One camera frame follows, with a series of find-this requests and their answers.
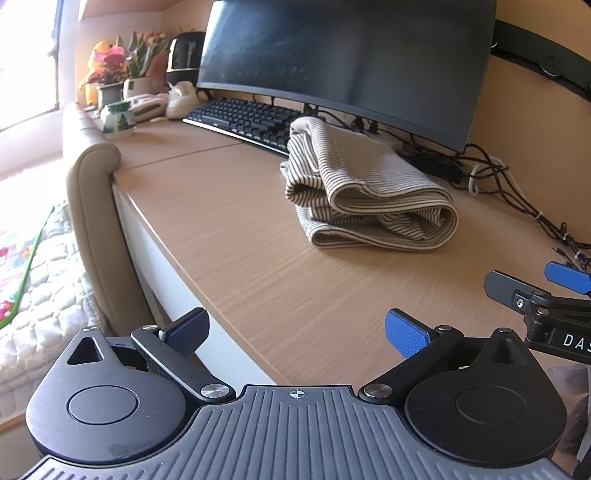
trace mattress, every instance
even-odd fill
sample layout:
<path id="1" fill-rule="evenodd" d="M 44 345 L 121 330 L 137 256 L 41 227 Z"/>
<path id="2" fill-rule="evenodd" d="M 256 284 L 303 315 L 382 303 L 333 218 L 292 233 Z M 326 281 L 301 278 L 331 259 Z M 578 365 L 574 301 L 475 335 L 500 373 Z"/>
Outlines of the mattress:
<path id="1" fill-rule="evenodd" d="M 109 334 L 78 253 L 67 205 L 43 229 L 19 313 L 0 329 L 0 424 L 22 415 L 33 392 L 74 335 Z"/>

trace black monitor screen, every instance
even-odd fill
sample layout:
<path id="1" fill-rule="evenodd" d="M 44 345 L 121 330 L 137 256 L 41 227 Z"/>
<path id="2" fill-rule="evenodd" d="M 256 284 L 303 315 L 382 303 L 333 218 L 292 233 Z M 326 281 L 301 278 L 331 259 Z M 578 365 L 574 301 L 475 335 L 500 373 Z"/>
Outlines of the black monitor screen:
<path id="1" fill-rule="evenodd" d="M 202 88 L 360 115 L 462 150 L 495 0 L 217 0 Z"/>

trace black keyboard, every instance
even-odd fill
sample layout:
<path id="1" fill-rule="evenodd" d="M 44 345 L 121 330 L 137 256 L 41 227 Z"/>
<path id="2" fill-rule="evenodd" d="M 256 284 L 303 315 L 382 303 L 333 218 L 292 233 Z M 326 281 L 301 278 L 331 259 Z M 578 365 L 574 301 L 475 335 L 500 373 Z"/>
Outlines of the black keyboard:
<path id="1" fill-rule="evenodd" d="M 193 110 L 183 122 L 209 128 L 287 155 L 290 125 L 302 112 L 239 98 L 220 98 Z"/>

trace folded towel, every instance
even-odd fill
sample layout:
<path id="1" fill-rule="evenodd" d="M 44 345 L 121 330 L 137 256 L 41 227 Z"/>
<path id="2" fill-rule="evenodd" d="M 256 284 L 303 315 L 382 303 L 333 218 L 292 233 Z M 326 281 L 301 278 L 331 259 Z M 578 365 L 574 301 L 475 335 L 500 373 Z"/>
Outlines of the folded towel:
<path id="1" fill-rule="evenodd" d="M 429 250 L 457 230 L 448 192 L 387 145 L 303 117 L 287 147 L 285 196 L 317 247 Z"/>

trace window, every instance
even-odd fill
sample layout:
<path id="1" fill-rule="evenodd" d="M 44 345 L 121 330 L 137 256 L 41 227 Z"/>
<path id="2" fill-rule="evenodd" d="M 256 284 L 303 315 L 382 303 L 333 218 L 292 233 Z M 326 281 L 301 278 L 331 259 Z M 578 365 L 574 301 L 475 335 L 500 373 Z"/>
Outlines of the window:
<path id="1" fill-rule="evenodd" d="M 63 0 L 0 0 L 0 131 L 59 109 Z"/>

